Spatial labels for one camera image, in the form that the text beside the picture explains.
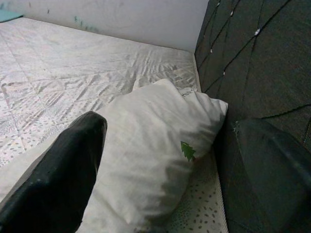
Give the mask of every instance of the wall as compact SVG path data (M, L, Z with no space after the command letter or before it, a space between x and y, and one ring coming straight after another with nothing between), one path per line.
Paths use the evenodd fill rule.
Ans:
M194 52L208 0L0 0L26 17Z

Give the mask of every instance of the mattress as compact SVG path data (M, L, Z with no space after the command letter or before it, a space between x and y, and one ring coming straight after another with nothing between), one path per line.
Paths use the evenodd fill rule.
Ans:
M200 91L189 52L27 18L1 23L0 201L35 159L29 149L55 138L79 115L164 78ZM214 155L193 174L166 228L227 232Z

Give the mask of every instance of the blue object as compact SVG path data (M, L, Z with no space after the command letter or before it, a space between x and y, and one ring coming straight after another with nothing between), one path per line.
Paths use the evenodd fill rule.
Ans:
M16 18L19 18L22 16L23 16L23 14L20 14L20 13L0 10L0 23L6 22L6 21L9 21L12 19L16 19Z

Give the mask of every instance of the headboard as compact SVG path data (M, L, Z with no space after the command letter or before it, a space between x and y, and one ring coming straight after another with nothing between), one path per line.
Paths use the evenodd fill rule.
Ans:
M311 151L310 12L310 0L208 3L195 57L202 91L229 103L215 142L229 232L262 232L265 225L252 204L236 121L264 119Z

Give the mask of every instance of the pillow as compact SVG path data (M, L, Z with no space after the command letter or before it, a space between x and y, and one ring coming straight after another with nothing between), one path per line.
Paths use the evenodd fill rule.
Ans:
M265 120L238 121L235 132L245 170L236 176L248 180L244 205L256 210L262 232L310 232L310 152Z
M109 129L78 232L162 232L226 112L225 102L165 79L99 110Z
M12 189L0 203L0 232L75 232L96 181L106 128L103 117L85 113L50 147L44 144L47 150L38 154L13 187L14 175L1 182L1 193L2 188ZM11 168L18 173L23 167ZM1 175L10 173L1 170Z

